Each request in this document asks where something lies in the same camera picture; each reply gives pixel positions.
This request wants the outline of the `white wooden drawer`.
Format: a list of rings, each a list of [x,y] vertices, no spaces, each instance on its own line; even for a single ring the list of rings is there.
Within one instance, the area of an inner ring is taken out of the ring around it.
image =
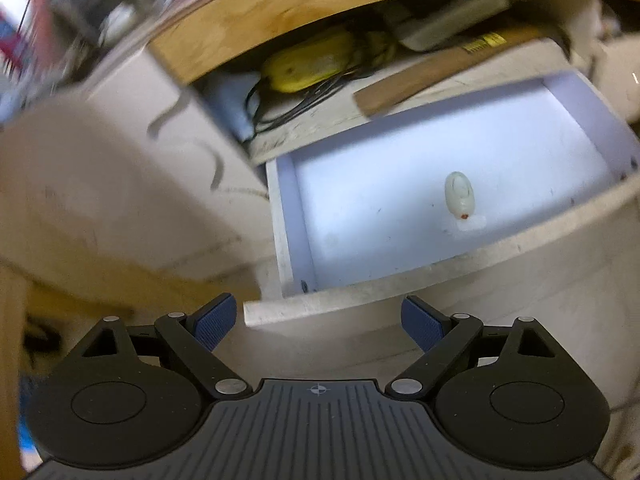
[[[450,214],[448,174],[475,211]],[[359,333],[402,296],[484,271],[589,226],[639,192],[639,141],[567,70],[425,104],[266,166],[282,295],[254,330]]]

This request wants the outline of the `white oval inline switch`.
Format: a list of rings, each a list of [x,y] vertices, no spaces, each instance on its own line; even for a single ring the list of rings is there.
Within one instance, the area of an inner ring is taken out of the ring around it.
[[[469,178],[460,171],[448,174],[445,181],[447,208],[457,219],[467,219],[474,214],[475,196]]]

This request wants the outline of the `yellow plastic device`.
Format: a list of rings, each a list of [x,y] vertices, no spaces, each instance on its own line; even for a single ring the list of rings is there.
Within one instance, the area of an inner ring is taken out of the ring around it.
[[[267,58],[262,78],[280,93],[296,93],[341,73],[352,62],[355,36],[344,27],[331,27]]]

